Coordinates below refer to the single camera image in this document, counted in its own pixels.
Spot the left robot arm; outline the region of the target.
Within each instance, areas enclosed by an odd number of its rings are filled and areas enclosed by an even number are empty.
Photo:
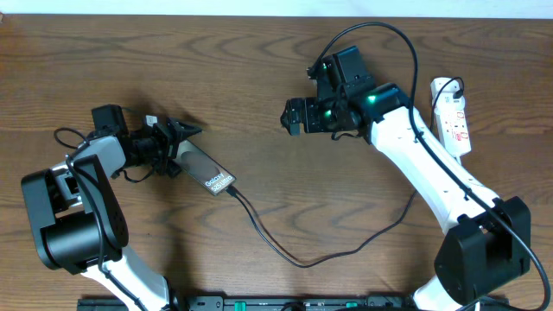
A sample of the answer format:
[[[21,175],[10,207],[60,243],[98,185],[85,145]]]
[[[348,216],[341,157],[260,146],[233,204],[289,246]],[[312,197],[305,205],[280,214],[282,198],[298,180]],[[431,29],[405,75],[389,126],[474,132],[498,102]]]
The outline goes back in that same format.
[[[177,176],[179,145],[201,129],[144,116],[142,127],[131,131],[119,105],[92,109],[92,121],[93,131],[80,136],[63,162],[21,180],[39,258],[51,270],[100,283],[129,310],[187,310],[188,301],[130,247],[110,180],[135,167]]]

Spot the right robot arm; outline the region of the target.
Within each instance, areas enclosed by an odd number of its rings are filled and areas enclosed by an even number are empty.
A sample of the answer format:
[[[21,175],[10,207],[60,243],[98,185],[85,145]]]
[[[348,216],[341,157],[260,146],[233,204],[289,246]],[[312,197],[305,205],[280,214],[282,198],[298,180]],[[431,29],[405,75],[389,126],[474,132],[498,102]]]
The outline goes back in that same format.
[[[356,130],[387,156],[427,202],[445,239],[435,276],[413,295],[422,310],[456,310],[525,274],[531,213],[471,176],[425,126],[396,85],[377,86],[357,47],[323,58],[317,94],[287,101],[289,134]]]

